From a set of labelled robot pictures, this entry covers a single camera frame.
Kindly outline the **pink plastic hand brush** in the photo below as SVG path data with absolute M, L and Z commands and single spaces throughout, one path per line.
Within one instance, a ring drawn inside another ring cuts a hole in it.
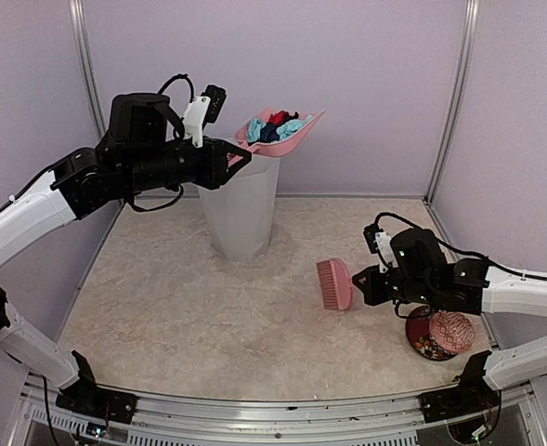
M 340 258 L 316 263 L 323 308 L 346 311 L 353 303 L 353 284 L 347 265 Z

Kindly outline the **pink plastic dustpan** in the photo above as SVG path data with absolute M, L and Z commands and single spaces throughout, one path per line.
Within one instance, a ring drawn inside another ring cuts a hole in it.
M 325 110 L 289 113 L 265 108 L 234 135 L 234 141 L 252 154 L 281 158 L 293 151 L 314 128 Z

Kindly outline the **translucent white waste bin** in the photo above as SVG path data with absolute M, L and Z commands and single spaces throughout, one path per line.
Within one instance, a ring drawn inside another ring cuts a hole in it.
M 279 170 L 279 158 L 255 154 L 221 188 L 198 188 L 212 244 L 225 259 L 246 263 L 267 251 Z

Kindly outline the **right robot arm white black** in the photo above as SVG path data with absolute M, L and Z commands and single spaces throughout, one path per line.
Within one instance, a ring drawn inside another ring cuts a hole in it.
M 389 235 L 377 222 L 363 235 L 380 262 L 353 275 L 368 306 L 423 304 L 432 310 L 481 315 L 519 313 L 547 318 L 547 274 L 513 269 L 488 256 L 450 247 L 430 230 L 409 223 Z M 451 391 L 451 405 L 471 412 L 488 388 L 501 390 L 547 374 L 547 335 L 514 348 L 469 358 Z

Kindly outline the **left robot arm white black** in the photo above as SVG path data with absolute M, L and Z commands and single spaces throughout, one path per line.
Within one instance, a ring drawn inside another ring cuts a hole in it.
M 191 95 L 183 114 L 162 90 L 116 96 L 108 130 L 94 148 L 81 148 L 44 168 L 0 207 L 0 268 L 47 234 L 123 201 L 141 212 L 135 198 L 167 189 L 183 196 L 191 183 L 208 190 L 226 185 L 252 154 L 203 130 L 216 121 L 227 92 L 208 85 Z M 0 287 L 0 348 L 26 364 L 86 413 L 105 405 L 87 360 L 64 352 L 9 304 Z

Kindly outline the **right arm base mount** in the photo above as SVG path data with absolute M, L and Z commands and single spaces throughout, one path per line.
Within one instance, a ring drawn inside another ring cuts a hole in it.
M 486 410 L 501 404 L 501 391 L 485 381 L 485 365 L 491 352 L 476 353 L 469 358 L 455 387 L 429 391 L 419 396 L 425 423 L 449 420 Z

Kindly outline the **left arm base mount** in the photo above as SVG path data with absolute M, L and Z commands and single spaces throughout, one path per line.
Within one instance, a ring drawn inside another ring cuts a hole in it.
M 130 425 L 138 397 L 133 393 L 99 387 L 87 359 L 72 351 L 77 364 L 77 380 L 61 388 L 56 405 L 74 413 L 103 419 L 106 423 Z

